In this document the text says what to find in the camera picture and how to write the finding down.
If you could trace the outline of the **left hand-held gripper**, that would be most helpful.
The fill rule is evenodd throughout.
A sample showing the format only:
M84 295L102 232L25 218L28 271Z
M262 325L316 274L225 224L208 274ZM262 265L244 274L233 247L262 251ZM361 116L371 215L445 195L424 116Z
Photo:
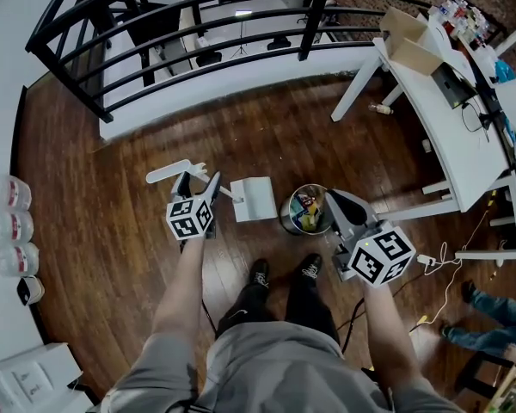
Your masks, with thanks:
M216 171L201 194L192 196L190 180L186 171L178 175L166 209L166 222L178 241L205 236L213 221L212 205L221 186L221 174Z

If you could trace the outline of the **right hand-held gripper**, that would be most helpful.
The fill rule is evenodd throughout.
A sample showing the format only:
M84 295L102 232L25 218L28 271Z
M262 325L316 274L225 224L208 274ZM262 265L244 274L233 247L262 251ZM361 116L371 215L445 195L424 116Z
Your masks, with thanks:
M355 194L333 188L325 199L341 239L332 261L342 281L358 277L377 288L405 272L416 249L399 226L376 222L372 206Z

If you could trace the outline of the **white handheld tool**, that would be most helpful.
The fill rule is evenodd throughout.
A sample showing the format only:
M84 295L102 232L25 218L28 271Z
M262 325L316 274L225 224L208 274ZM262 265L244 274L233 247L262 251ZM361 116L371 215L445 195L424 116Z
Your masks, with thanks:
M184 172L203 182L210 180L205 163L194 164L188 159L153 170L147 174L145 180L152 184ZM220 186L219 192L231 199L238 223L278 217L270 177L247 177L236 180L230 183L229 188Z

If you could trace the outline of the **round metal waste bin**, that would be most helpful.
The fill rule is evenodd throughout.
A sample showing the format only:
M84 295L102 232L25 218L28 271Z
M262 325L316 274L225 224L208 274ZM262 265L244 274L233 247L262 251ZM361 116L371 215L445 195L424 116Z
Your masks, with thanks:
M287 197L286 200L283 202L283 204L280 207L279 210L279 221L283 228L293 234L293 235L309 235L309 236L315 236L320 235L325 232L327 232L332 224L333 224L333 217L330 213L329 207L327 205L327 201L325 199L325 194L327 192L327 189L319 184L311 183L311 184L305 184L302 187L297 188L291 196ZM291 217L289 215L290 212L290 203L291 199L294 197L297 193L305 193L308 195L315 196L324 212L323 215L323 222L320 224L319 231L316 233L307 233L299 230L291 220Z

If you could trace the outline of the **person's left forearm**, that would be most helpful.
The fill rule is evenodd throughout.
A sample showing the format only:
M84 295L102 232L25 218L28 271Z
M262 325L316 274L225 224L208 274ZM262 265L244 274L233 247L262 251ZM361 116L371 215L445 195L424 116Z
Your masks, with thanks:
M199 334L202 304L202 270L206 239L189 239L155 312L153 334L168 333L183 337L194 345Z

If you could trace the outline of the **person's right forearm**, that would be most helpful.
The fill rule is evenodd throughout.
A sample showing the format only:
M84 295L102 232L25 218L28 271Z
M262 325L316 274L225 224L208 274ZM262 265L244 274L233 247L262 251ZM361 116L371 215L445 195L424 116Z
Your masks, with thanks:
M363 284L369 354L385 395L421 376L419 361L388 285Z

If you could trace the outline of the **pile of colourful trash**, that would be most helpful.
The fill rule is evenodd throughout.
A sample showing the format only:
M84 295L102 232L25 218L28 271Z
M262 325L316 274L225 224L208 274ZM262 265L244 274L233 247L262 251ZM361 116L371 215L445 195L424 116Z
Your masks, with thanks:
M319 231L320 224L323 221L324 212L315 196L308 195L305 193L297 193L291 199L290 203L290 212L289 215L291 217L292 223L301 231L306 232L302 229L302 225L300 223L300 218L303 214L316 215L317 220L317 228L315 232L307 232L307 233L316 233Z

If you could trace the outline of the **person's right black shoe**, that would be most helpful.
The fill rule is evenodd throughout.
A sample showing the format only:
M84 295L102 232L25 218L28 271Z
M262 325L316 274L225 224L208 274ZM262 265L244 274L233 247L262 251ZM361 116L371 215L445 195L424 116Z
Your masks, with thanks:
M297 276L307 277L313 281L317 280L323 267L323 259L317 253L310 253L301 261L296 269Z

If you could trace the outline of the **person's black shoe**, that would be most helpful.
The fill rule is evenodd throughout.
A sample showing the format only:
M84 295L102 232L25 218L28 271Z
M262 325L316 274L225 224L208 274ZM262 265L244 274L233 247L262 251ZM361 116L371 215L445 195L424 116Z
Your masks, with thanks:
M323 259L317 253L310 253L301 261L296 269L297 276L307 277L313 281L317 280L323 267Z
M269 287L269 264L266 259L260 258L256 260L249 271L249 284Z

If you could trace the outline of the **person's black trousers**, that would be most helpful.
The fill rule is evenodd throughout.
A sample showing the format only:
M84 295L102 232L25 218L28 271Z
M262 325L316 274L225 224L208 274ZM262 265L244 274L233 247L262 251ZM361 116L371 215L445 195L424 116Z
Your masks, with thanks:
M283 320L268 310L268 295L269 287L247 283L220 320L216 340L256 349L297 345L341 356L334 319L316 281L297 274L292 277Z

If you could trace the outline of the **person's left black shoe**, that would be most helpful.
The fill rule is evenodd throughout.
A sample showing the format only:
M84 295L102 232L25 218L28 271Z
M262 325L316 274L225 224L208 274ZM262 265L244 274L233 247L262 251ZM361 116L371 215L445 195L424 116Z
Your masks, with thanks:
M269 264L266 259L260 258L256 260L249 271L249 284L269 287Z

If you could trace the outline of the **flat black box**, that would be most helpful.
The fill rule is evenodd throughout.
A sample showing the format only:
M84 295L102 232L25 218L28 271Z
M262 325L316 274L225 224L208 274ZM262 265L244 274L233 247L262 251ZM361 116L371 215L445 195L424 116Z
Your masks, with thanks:
M447 63L441 64L431 75L449 106L455 109L477 95L477 91L460 77Z

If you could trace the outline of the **person's grey shirt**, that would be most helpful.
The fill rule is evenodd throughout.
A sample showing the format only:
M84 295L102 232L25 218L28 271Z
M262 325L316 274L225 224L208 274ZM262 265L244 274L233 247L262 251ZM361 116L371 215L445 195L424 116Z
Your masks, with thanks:
M332 338L287 322L228 329L209 351L203 389L194 374L188 340L154 334L100 413L461 413L422 377L386 399Z

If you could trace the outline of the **open cardboard box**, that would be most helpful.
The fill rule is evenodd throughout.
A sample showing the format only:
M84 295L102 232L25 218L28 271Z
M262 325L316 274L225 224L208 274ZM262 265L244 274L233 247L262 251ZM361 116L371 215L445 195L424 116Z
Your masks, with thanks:
M431 76L442 64L433 48L426 46L428 25L390 7L379 23L388 58L424 76Z

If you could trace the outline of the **small white bin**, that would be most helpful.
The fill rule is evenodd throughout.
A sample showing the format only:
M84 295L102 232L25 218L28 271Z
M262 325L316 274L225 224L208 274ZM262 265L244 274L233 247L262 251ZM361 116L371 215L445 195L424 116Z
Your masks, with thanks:
M38 303L45 294L45 288L36 276L21 277L16 291L19 300L24 306Z

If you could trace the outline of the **white paper sheets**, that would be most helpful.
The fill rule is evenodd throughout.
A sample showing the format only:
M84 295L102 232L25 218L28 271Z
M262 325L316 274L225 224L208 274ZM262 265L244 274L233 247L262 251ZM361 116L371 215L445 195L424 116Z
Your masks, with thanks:
M476 87L476 77L470 66L470 61L459 50L455 49L444 27L434 18L427 22L425 46L436 54L444 63L448 64L459 78L467 82L470 87Z

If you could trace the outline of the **black metal railing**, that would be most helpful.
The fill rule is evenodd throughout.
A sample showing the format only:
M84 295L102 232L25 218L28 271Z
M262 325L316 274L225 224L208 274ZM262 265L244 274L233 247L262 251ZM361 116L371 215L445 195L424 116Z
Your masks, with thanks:
M223 90L340 72L362 52L388 6L425 14L434 0L51 0L28 39L33 54L105 124L145 107L164 115L175 101ZM291 48L269 52L284 35ZM218 51L220 63L195 59Z

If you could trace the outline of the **blue tray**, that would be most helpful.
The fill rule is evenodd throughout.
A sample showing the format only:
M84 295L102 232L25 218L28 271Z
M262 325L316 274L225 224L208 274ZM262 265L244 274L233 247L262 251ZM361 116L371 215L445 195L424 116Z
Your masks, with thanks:
M495 81L505 83L516 78L513 68L505 61L498 59L494 64Z

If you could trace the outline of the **white low cabinet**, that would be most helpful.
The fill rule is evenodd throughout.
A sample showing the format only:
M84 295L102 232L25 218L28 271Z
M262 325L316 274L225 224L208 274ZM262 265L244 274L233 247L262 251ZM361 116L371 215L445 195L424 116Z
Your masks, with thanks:
M50 343L0 361L0 413L37 413L81 377L69 346Z

